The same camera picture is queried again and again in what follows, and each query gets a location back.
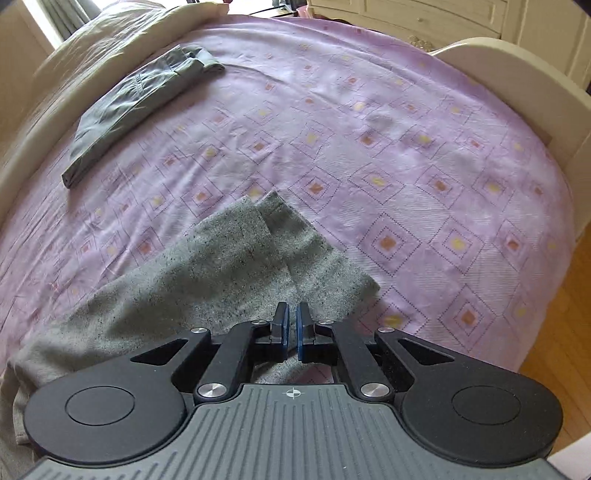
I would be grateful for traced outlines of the grey heathered pants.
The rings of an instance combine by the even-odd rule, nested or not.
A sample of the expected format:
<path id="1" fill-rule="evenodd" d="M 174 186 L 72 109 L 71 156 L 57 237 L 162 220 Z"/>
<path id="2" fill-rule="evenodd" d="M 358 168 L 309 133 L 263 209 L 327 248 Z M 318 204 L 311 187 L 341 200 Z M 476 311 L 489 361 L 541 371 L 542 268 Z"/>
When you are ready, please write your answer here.
<path id="1" fill-rule="evenodd" d="M 24 409 L 40 387 L 193 327 L 214 334 L 266 319 L 280 302 L 307 302 L 341 321 L 378 283 L 279 194 L 242 198 L 201 221 L 142 266 L 41 328 L 8 360 L 1 382 L 1 475 L 34 464 Z"/>

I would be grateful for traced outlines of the purple patterned bed sheet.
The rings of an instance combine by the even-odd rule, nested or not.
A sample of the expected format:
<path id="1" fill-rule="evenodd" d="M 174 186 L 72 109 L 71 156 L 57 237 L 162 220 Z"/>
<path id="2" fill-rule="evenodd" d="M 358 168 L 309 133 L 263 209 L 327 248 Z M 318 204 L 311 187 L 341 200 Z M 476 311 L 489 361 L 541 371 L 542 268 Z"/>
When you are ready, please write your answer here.
<path id="1" fill-rule="evenodd" d="M 1 354 L 242 197 L 279 192 L 381 285 L 360 319 L 507 369 L 574 249 L 561 168 L 489 90 L 391 37 L 235 17 L 192 33 L 224 67 L 75 189 L 66 133 L 1 234 Z"/>

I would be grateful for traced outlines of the folded grey-green pants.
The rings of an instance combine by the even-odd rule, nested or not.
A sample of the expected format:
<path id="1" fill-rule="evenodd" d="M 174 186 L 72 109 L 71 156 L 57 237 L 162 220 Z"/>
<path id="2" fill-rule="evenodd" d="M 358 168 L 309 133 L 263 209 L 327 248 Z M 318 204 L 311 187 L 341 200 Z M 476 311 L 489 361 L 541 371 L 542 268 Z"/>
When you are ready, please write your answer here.
<path id="1" fill-rule="evenodd" d="M 224 71 L 207 49 L 176 45 L 125 76 L 81 116 L 62 173 L 65 188 L 77 186 L 109 148 L 154 111 L 186 89 Z"/>

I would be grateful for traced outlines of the cream bed footboard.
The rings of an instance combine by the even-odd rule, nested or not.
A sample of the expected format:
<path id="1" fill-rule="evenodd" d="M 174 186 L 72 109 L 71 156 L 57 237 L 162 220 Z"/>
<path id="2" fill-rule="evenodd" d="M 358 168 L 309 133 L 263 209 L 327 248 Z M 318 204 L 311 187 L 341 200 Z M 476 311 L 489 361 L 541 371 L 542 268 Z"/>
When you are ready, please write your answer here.
<path id="1" fill-rule="evenodd" d="M 486 86 L 544 142 L 570 185 L 581 236 L 590 222 L 590 96 L 535 54 L 500 39 L 465 39 L 430 54 Z"/>

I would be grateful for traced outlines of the cream duvet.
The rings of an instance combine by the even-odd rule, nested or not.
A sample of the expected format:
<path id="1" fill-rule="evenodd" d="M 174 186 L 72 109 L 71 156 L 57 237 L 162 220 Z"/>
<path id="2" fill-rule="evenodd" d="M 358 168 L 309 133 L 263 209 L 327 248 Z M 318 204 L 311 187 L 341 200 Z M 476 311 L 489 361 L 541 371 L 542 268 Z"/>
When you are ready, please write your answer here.
<path id="1" fill-rule="evenodd" d="M 24 106 L 1 122 L 1 217 L 68 128 L 99 97 L 157 50 L 228 15 L 218 2 L 108 7 L 40 65 Z"/>

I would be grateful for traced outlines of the green-grey curtain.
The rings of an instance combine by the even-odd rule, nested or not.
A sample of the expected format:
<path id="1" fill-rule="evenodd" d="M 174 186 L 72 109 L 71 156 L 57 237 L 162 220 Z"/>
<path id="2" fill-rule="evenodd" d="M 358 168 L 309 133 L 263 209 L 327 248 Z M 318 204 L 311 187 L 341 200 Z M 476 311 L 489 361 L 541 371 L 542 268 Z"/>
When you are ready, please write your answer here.
<path id="1" fill-rule="evenodd" d="M 101 13 L 92 0 L 41 0 L 40 5 L 62 40 L 68 39 Z"/>

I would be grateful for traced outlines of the cream wardrobe with drawers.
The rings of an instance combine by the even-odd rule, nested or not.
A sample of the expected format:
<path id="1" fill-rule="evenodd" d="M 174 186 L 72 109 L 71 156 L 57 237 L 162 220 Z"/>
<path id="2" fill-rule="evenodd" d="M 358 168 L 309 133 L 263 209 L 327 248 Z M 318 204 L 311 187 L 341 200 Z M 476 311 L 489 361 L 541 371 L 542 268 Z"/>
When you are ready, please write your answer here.
<path id="1" fill-rule="evenodd" d="M 590 16 L 574 1 L 310 1 L 308 11 L 426 51 L 473 37 L 498 38 L 537 55 L 579 87 L 590 85 Z"/>

